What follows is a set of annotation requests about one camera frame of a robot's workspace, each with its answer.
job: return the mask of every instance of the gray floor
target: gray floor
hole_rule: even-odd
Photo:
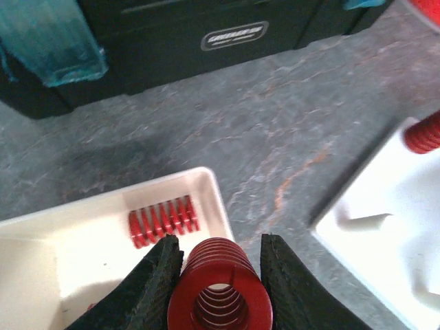
[[[440,107],[440,36],[394,4],[369,30],[32,121],[0,104],[0,219],[211,167],[258,267],[281,234],[374,329],[405,329],[308,227],[380,138]]]

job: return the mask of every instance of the transparent blue plastic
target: transparent blue plastic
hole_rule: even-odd
[[[76,0],[0,0],[0,38],[48,87],[99,79],[108,70]]]
[[[345,10],[356,8],[378,7],[386,3],[386,0],[347,0],[344,4]]]

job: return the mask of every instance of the white plastic holder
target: white plastic holder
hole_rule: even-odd
[[[440,326],[440,150],[413,153],[408,118],[312,226],[313,235],[410,329]]]
[[[137,250],[128,215],[190,195],[200,231],[234,240],[214,173],[194,168],[0,222],[0,329],[63,330],[110,293],[153,247]]]

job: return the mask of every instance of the red coil spring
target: red coil spring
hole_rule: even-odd
[[[440,3],[437,0],[410,0],[426,17],[440,25]]]
[[[440,110],[407,129],[405,143],[413,152],[420,154],[440,148]]]
[[[156,243],[166,234],[174,234],[175,230],[180,235],[185,234],[184,228],[188,232],[200,230],[199,220],[189,196],[131,211],[129,227],[131,240],[137,249]]]
[[[245,252],[207,239],[190,253],[168,306],[168,330],[270,330],[270,298]]]

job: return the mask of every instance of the red object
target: red object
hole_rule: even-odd
[[[410,0],[420,12],[440,27],[440,1],[439,0]]]
[[[198,218],[189,196],[152,205],[138,211],[134,210],[129,213],[131,240],[137,249],[148,246],[149,243],[156,243],[165,234],[173,234],[174,230],[180,235],[184,235],[183,225],[186,226],[188,232],[200,230]]]
[[[142,234],[142,229],[140,227],[138,216],[136,215],[136,211],[131,211],[129,214],[129,227],[131,240],[133,241],[135,247],[137,249],[142,248],[143,246],[147,246],[148,243]]]
[[[440,148],[440,110],[405,131],[406,146],[415,153]]]
[[[186,196],[186,212],[188,213],[188,216],[190,217],[191,223],[195,226],[196,231],[200,230],[199,226],[199,220],[197,218],[197,215],[194,212],[193,203],[191,201],[191,198],[189,196]]]
[[[212,238],[192,250],[171,296],[168,330],[270,330],[272,318],[269,296],[236,243]]]

